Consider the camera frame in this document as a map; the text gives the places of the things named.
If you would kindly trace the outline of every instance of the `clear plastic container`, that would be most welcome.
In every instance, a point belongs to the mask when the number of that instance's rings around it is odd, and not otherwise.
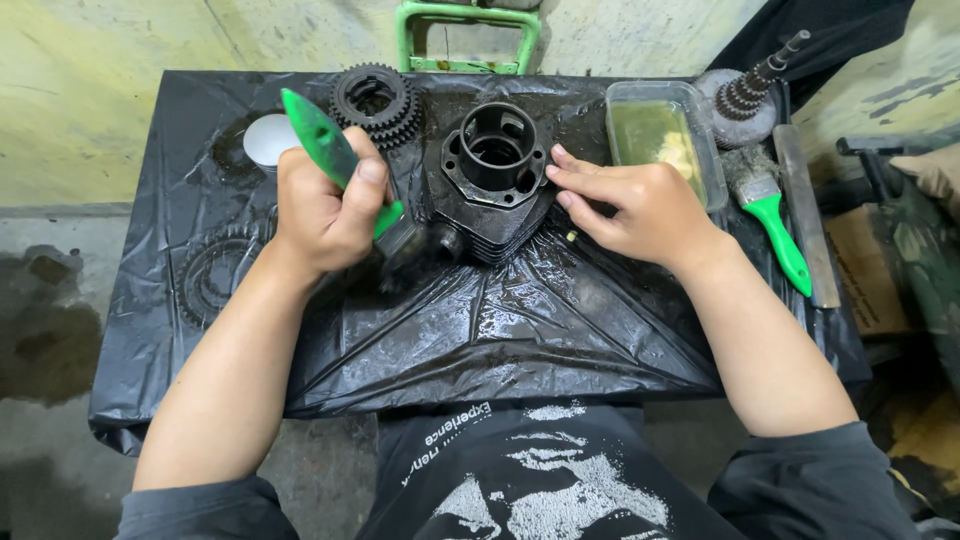
[[[613,83],[607,88],[607,135],[614,164],[671,163],[713,212],[727,204],[727,183],[702,99],[681,81]]]

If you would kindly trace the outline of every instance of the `black shirt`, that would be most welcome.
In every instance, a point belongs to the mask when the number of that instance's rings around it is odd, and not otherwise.
[[[861,422],[754,438],[708,504],[640,437],[631,407],[542,400],[434,407],[379,422],[366,539],[910,538],[887,457]],[[297,538],[249,477],[124,498],[118,538]]]

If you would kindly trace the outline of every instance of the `green paint brush handle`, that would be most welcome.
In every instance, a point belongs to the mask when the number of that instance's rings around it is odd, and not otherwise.
[[[810,269],[806,266],[804,255],[797,249],[797,244],[780,220],[780,194],[753,201],[744,205],[743,209],[760,220],[767,234],[770,235],[770,241],[774,244],[774,253],[777,254],[783,273],[793,286],[797,287],[797,290],[809,297],[813,290]]]
[[[350,148],[350,142],[340,126],[308,99],[289,88],[280,91],[280,98],[306,155],[317,163],[331,181],[341,189],[347,189],[360,160]],[[373,238],[379,238],[402,214],[403,203],[399,200],[380,209],[373,223]]]

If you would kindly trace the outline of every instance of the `concrete floor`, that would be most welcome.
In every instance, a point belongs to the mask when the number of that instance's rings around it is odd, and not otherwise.
[[[94,440],[86,408],[127,222],[0,217],[0,537],[116,531],[135,459]],[[724,400],[648,404],[646,423],[654,453],[701,497],[747,438]],[[284,422],[260,474],[301,538],[350,538],[362,524],[374,437],[372,417]]]

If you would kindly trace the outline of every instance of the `workbench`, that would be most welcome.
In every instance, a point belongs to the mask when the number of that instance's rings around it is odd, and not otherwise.
[[[282,111],[282,87],[324,108],[335,75],[164,73],[90,397],[89,423],[105,444],[139,452],[168,385],[269,238],[276,180],[243,154],[243,130]],[[386,158],[413,207],[424,142],[481,103],[517,105],[578,158],[611,163],[604,93],[624,79],[406,76],[423,107],[420,137]],[[735,204],[712,219],[737,238],[841,380],[868,380],[849,308],[811,307],[780,272],[762,226]],[[571,230],[555,205],[508,263],[432,269],[386,299],[353,287],[315,303],[301,327],[285,415],[534,396],[722,396],[676,280],[585,234],[570,241]]]

